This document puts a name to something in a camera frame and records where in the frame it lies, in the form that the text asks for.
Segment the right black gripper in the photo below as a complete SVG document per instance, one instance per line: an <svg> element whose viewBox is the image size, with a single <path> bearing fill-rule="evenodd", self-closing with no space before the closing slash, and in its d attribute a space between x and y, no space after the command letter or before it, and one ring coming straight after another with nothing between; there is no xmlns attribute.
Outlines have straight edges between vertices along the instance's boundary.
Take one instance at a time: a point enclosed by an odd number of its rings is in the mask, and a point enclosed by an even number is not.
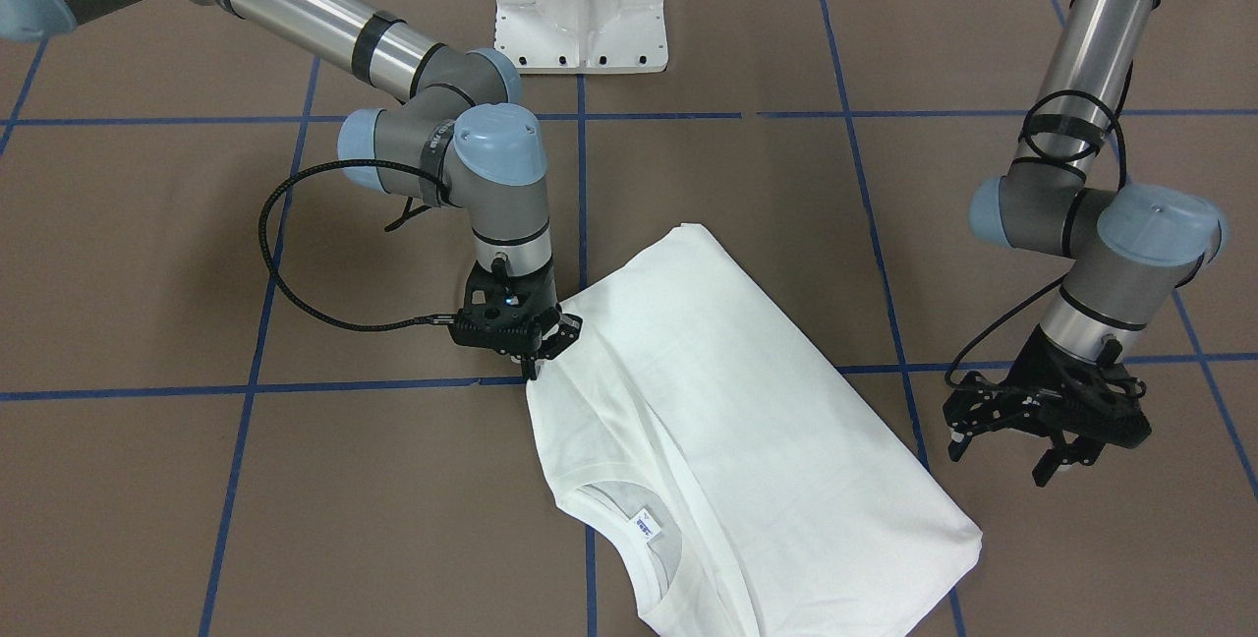
<svg viewBox="0 0 1258 637"><path fill-rule="evenodd" d="M489 269L473 266L463 306L450 324L457 345L520 359L525 381L538 380L543 360L566 351L581 331L582 318L560 306L552 261L521 277L506 274L498 261Z"/></svg>

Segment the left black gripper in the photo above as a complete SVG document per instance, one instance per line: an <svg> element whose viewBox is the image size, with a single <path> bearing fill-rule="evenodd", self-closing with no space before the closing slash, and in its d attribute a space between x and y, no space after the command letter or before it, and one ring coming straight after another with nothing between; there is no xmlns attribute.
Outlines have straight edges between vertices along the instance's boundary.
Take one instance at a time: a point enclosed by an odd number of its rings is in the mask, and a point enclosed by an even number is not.
<svg viewBox="0 0 1258 637"><path fill-rule="evenodd" d="M1050 439L1050 449L1032 478L1045 488L1060 468L1092 466L1106 444L1138 447L1152 431L1140 404L1147 386L1128 373L1122 356L1123 345L1113 335L1102 337L1098 360L1087 361L1034 329L1003 381L979 370L954 378L956 368L949 368L952 393L944 402L949 461L960 462L976 434L1040 436Z"/></svg>

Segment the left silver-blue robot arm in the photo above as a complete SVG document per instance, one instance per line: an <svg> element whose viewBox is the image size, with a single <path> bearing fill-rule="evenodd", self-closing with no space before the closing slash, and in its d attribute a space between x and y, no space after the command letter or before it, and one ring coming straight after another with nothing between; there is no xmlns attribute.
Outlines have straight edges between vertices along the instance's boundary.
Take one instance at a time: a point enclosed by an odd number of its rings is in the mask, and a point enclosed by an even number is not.
<svg viewBox="0 0 1258 637"><path fill-rule="evenodd" d="M1128 176L1120 113L1161 1L1066 1L1010 165L972 195L976 238L1072 266L1042 290L1047 308L1001 381L947 370L951 461L979 436L1037 436L1049 443L1032 471L1043 486L1063 467L1091 466L1105 448L1133 449L1151 434L1147 386L1126 368L1128 351L1172 292L1216 261L1229 234L1209 200Z"/></svg>

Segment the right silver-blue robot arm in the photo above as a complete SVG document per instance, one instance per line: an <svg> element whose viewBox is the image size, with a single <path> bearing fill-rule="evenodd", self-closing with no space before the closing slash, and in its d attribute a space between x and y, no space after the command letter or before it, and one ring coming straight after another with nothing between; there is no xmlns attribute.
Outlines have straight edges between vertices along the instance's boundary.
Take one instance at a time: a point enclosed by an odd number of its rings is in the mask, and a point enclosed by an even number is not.
<svg viewBox="0 0 1258 637"><path fill-rule="evenodd" d="M43 42L142 1L3 0L3 37ZM186 1L264 28L398 102L395 110L355 110L341 126L337 159L288 178L260 208L265 271L297 308L360 334L442 326L457 345L515 360L525 380L577 341L582 318L562 310L554 283L538 117L522 107L522 79L507 55L491 47L458 52L361 0ZM270 211L299 183L335 171L405 198L399 224L442 206L465 211L476 264L455 312L351 324L291 290L270 245Z"/></svg>

